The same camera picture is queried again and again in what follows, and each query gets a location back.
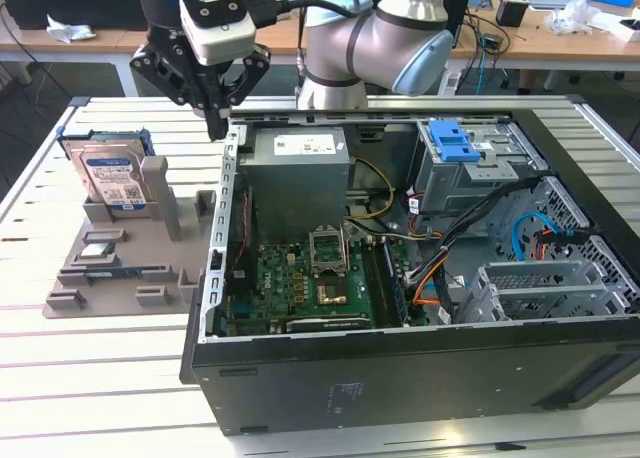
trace computer case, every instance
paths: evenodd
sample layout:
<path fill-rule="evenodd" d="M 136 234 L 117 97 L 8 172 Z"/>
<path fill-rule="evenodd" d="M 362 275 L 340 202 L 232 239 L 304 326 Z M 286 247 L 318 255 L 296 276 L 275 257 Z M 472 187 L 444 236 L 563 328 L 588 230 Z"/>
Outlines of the computer case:
<path fill-rule="evenodd" d="M 358 113 L 354 120 L 365 122 L 390 120 L 394 114 L 404 123 L 429 119 L 393 108 Z M 456 116 L 445 105 L 429 113 Z M 633 303 L 627 314 L 576 317 L 570 313 L 563 318 L 501 324 L 395 327 L 297 337 L 272 330 L 270 336 L 229 340 L 224 338 L 228 326 L 224 307 L 210 306 L 224 293 L 218 278 L 213 278 L 213 288 L 206 282 L 214 273 L 202 283 L 202 299 L 192 303 L 181 379 L 200 384 L 225 435 L 579 409 L 640 372 L 638 287 L 625 288 L 640 277 L 640 238 L 532 111 L 478 108 L 473 119 L 491 114 L 517 123 L 533 146 L 532 153 L 548 163 L 554 179 L 568 190 L 569 201 L 565 191 L 546 194 L 548 212 L 567 222 L 574 213 L 588 217 L 602 237 L 599 243 L 615 253 L 617 259 L 600 256 L 591 245 L 572 248 L 574 259 L 580 255 L 598 261 L 607 270 L 607 279 L 623 278 L 625 284 L 620 282 L 623 288 L 618 290 L 626 290 L 624 296 Z M 348 122 L 350 114 L 324 117 L 294 112 L 289 118 L 291 123 L 306 124 L 324 119 L 336 126 L 335 120 Z M 268 120 L 273 126 L 286 124 L 289 118 L 275 111 L 267 116 L 247 112 L 237 117 L 250 123 L 249 127 L 252 120 Z M 224 163 L 232 167 L 237 152 L 231 145 Z M 233 186 L 231 171 L 229 174 Z M 528 193 L 524 192 L 525 198 L 533 197 L 538 206 L 533 190 Z M 570 208 L 565 208 L 563 203 L 570 202 Z M 216 216 L 218 223 L 229 220 L 230 214 L 223 209 Z M 224 249 L 216 243 L 224 241 L 223 228 L 215 225 L 212 233 L 212 249 L 220 257 L 217 250 L 224 253 Z M 214 269 L 213 259 L 208 266 Z M 210 317 L 205 318 L 205 309 L 213 312 Z M 217 330 L 208 335 L 212 338 L 202 332 L 204 326 Z"/>

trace gray cylinder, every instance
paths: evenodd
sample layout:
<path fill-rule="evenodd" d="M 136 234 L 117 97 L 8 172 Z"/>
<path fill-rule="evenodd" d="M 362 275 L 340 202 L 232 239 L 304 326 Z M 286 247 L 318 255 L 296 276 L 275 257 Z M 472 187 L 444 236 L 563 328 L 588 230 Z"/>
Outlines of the gray cylinder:
<path fill-rule="evenodd" d="M 324 86 L 345 87 L 364 80 L 419 95 L 442 71 L 452 44 L 448 31 L 406 28 L 376 14 L 337 21 L 309 29 L 308 77 Z M 403 73 L 411 74 L 413 81 L 398 89 Z"/>

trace green circuit board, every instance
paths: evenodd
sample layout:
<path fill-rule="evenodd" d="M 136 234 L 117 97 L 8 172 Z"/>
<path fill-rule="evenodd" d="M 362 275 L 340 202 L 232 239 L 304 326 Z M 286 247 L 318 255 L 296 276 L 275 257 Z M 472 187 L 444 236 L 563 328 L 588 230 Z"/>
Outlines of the green circuit board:
<path fill-rule="evenodd" d="M 375 327 L 363 269 L 365 246 L 360 241 L 349 242 L 346 273 L 314 274 L 309 242 L 260 244 L 257 291 L 250 297 L 235 296 L 227 304 L 230 332 L 244 336 L 277 333 L 279 322 L 329 317 L 367 318 Z M 340 258 L 339 249 L 336 251 L 336 243 L 331 240 L 316 239 L 314 248 L 316 261 Z M 408 269 L 404 243 L 390 242 L 390 250 L 396 272 Z M 327 303 L 343 296 L 344 302 Z"/>

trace motherboard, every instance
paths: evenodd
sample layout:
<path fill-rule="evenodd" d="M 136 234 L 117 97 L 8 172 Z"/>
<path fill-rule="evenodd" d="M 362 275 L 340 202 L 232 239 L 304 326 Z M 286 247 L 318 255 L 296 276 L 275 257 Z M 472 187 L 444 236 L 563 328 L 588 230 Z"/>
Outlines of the motherboard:
<path fill-rule="evenodd" d="M 384 326 L 385 313 L 395 322 L 404 319 L 398 304 L 391 301 L 401 296 L 386 297 L 392 287 L 380 280 L 397 281 L 408 269 L 405 244 L 367 243 L 343 238 L 342 232 L 323 233 L 302 243 L 258 245 L 255 292 L 227 301 L 229 335 L 376 328 Z M 390 258 L 384 267 L 378 267 L 381 261 L 375 256 L 381 246 Z"/>

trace desk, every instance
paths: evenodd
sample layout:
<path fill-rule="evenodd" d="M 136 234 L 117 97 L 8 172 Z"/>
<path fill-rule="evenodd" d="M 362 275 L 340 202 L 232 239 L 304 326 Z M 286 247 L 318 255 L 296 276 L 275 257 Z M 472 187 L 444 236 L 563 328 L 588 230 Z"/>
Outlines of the desk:
<path fill-rule="evenodd" d="M 628 8 L 593 3 L 612 13 L 629 14 Z M 494 20 L 496 11 L 478 11 Z M 640 43 L 623 43 L 609 33 L 594 30 L 592 35 L 554 36 L 543 25 L 546 12 L 528 10 L 520 28 L 508 29 L 511 47 L 498 66 L 506 69 L 640 71 Z M 14 33 L 34 54 L 45 62 L 110 63 L 115 66 L 125 96 L 138 96 L 129 68 L 131 55 L 146 42 L 140 31 L 97 30 L 97 38 L 71 45 L 55 41 L 42 30 L 22 31 L 8 17 Z M 490 25 L 483 29 L 489 31 Z M 271 48 L 273 64 L 295 64 L 298 20 L 291 18 L 258 31 L 258 42 Z M 439 93 L 452 95 L 462 71 L 475 54 L 473 33 L 463 27 L 459 44 L 447 62 Z M 0 27 L 0 60 L 25 61 L 28 57 Z"/>
<path fill-rule="evenodd" d="M 498 0 L 493 11 L 479 10 L 479 16 L 495 22 Z M 630 8 L 590 2 L 603 11 L 619 15 L 631 14 Z M 640 71 L 640 42 L 625 43 L 608 32 L 593 30 L 591 35 L 554 36 L 544 25 L 548 12 L 527 10 L 520 28 L 505 28 L 511 38 L 509 50 L 500 57 L 497 66 L 505 69 L 575 70 L 575 71 Z M 482 24 L 483 31 L 500 34 L 491 25 Z M 455 94 L 462 71 L 475 54 L 475 37 L 469 27 L 463 27 L 458 47 L 447 62 L 441 95 Z"/>
<path fill-rule="evenodd" d="M 420 112 L 441 108 L 443 100 L 469 110 L 532 109 L 591 170 L 594 183 L 605 183 L 603 170 L 614 163 L 616 175 L 640 169 L 637 155 L 588 106 L 560 96 L 372 97 L 371 106 L 390 100 Z M 242 106 L 284 105 L 293 107 L 293 99 L 249 98 Z M 94 98 L 67 109 L 53 130 L 75 123 L 105 131 L 144 124 L 155 150 L 168 157 L 167 180 L 177 196 L 193 196 L 219 180 L 221 146 L 209 142 L 203 120 L 165 98 Z M 628 188 L 620 181 L 616 186 Z M 617 193 L 611 185 L 607 190 Z M 0 456 L 175 458 L 194 450 L 216 458 L 499 458 L 496 443 L 516 442 L 527 447 L 513 452 L 517 458 L 614 458 L 640 449 L 640 377 L 580 411 L 227 439 L 200 389 L 178 380 L 186 315 L 42 316 L 82 222 L 85 196 L 52 131 L 0 204 Z M 636 209 L 628 213 L 630 221 L 640 220 Z"/>
<path fill-rule="evenodd" d="M 118 50 L 126 30 L 96 30 L 96 38 L 74 41 L 67 45 L 55 40 L 44 30 L 20 30 L 13 18 L 2 10 L 13 34 L 38 61 L 45 63 L 109 63 L 116 68 L 125 96 L 138 96 L 129 68 L 130 52 Z M 29 62 L 31 59 L 0 26 L 0 61 Z"/>

